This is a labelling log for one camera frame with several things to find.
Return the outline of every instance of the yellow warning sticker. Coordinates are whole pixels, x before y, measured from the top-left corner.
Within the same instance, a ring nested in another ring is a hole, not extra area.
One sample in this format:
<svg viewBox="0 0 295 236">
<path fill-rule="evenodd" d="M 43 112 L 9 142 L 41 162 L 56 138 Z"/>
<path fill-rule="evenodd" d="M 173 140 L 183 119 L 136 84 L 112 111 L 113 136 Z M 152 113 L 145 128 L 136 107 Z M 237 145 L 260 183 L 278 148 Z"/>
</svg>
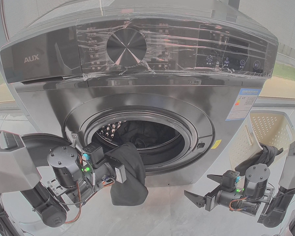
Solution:
<svg viewBox="0 0 295 236">
<path fill-rule="evenodd" d="M 221 141 L 222 140 L 216 140 L 215 143 L 214 143 L 214 145 L 212 146 L 212 148 L 217 148 L 217 146 L 220 145 Z"/>
</svg>

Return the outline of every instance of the play/pause button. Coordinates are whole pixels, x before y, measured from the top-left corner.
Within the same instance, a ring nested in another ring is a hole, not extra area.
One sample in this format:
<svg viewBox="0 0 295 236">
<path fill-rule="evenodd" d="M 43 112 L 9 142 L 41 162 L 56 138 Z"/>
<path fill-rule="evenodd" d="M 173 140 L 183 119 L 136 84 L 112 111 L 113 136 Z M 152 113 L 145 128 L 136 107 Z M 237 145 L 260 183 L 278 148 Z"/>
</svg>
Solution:
<svg viewBox="0 0 295 236">
<path fill-rule="evenodd" d="M 260 61 L 256 60 L 254 62 L 254 69 L 259 69 L 260 68 Z"/>
</svg>

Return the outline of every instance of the qr code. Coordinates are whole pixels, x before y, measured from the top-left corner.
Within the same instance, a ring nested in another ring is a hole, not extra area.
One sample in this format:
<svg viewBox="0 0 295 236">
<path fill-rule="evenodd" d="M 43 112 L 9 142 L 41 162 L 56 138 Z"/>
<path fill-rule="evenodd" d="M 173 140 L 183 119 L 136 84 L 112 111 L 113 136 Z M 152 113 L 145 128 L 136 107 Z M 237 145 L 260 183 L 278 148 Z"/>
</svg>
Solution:
<svg viewBox="0 0 295 236">
<path fill-rule="evenodd" d="M 248 97 L 244 106 L 252 105 L 257 97 Z"/>
</svg>

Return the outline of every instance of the gray floor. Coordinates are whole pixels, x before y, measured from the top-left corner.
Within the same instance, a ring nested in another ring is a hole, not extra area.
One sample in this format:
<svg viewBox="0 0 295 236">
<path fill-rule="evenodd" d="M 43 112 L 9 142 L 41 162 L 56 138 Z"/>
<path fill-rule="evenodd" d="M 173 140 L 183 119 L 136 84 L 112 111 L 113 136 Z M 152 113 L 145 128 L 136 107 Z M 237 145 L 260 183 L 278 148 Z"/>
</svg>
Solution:
<svg viewBox="0 0 295 236">
<path fill-rule="evenodd" d="M 288 111 L 288 116 L 291 119 L 294 118 L 293 122 L 295 123 L 295 109 Z M 22 113 L 0 114 L 0 129 L 19 134 L 35 132 L 33 126 Z M 276 189 L 284 160 L 285 158 L 282 158 L 270 166 L 269 182 L 275 185 Z M 226 148 L 206 174 L 222 174 L 230 168 L 228 148 Z M 217 183 L 207 179 L 206 174 L 194 185 L 149 188 L 149 195 L 145 203 L 137 207 L 113 206 L 109 188 L 103 189 L 82 208 L 79 221 L 69 227 L 63 235 L 233 236 L 240 234 L 261 236 L 263 234 L 274 235 L 279 232 L 280 227 L 265 228 L 256 222 L 261 211 L 256 217 L 249 217 L 239 212 L 230 212 L 227 208 L 220 206 L 211 212 L 197 208 L 184 197 L 184 190 L 200 195 L 211 191 L 217 186 Z M 23 216 L 22 212 L 25 212 L 25 208 L 24 210 L 22 207 L 20 208 L 16 209 L 21 211 L 15 217 Z M 295 209 L 295 202 L 290 205 L 285 219 L 293 209 Z M 26 212 L 27 215 L 33 216 L 30 209 Z M 59 231 L 51 232 L 43 229 L 39 233 L 34 231 L 31 233 L 35 236 L 60 234 Z"/>
</svg>

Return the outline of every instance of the black cloth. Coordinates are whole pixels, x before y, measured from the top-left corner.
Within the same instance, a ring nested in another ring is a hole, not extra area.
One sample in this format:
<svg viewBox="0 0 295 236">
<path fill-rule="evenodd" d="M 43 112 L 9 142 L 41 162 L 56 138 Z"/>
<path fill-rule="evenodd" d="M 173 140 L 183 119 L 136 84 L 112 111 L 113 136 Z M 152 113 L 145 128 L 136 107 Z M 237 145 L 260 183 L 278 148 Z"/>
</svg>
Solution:
<svg viewBox="0 0 295 236">
<path fill-rule="evenodd" d="M 137 148 L 146 148 L 163 144 L 175 135 L 173 128 L 161 123 L 128 120 L 116 130 L 112 141 L 118 145 L 132 143 Z"/>
<path fill-rule="evenodd" d="M 126 169 L 126 181 L 115 182 L 110 189 L 111 202 L 115 206 L 141 205 L 148 190 L 145 184 L 145 167 L 136 147 L 127 143 L 107 153 L 121 162 Z"/>
<path fill-rule="evenodd" d="M 260 146 L 263 148 L 262 151 L 245 160 L 235 168 L 235 171 L 239 171 L 240 176 L 244 176 L 246 170 L 255 164 L 263 163 L 269 167 L 274 162 L 275 156 L 283 152 L 283 148 L 277 149 L 277 147 L 262 143 L 260 143 Z"/>
</svg>

